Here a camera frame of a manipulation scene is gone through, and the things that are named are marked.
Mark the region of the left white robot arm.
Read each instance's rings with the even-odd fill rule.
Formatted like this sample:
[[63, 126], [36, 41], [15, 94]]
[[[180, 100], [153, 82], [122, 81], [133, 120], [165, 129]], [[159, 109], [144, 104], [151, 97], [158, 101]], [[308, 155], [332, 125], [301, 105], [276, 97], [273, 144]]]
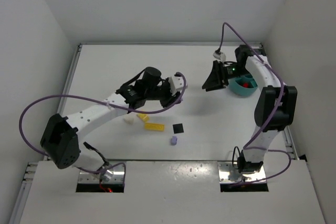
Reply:
[[182, 101], [186, 86], [179, 72], [164, 79], [157, 68], [146, 67], [103, 101], [94, 101], [92, 106], [67, 116], [51, 116], [40, 145], [59, 169], [74, 166], [103, 173], [109, 162], [86, 136], [115, 118], [139, 113], [146, 101], [159, 101], [162, 110], [168, 110]]

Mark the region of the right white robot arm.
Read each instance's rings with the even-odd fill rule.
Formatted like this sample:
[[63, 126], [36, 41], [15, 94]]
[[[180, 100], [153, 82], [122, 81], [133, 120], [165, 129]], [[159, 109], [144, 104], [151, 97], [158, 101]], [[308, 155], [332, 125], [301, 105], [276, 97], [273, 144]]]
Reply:
[[226, 88], [233, 79], [251, 75], [260, 90], [254, 111], [255, 130], [237, 159], [239, 173], [260, 171], [273, 139], [292, 124], [298, 91], [286, 85], [274, 72], [261, 49], [240, 45], [235, 49], [236, 61], [225, 65], [225, 54], [216, 50], [211, 73], [202, 88], [209, 92]]

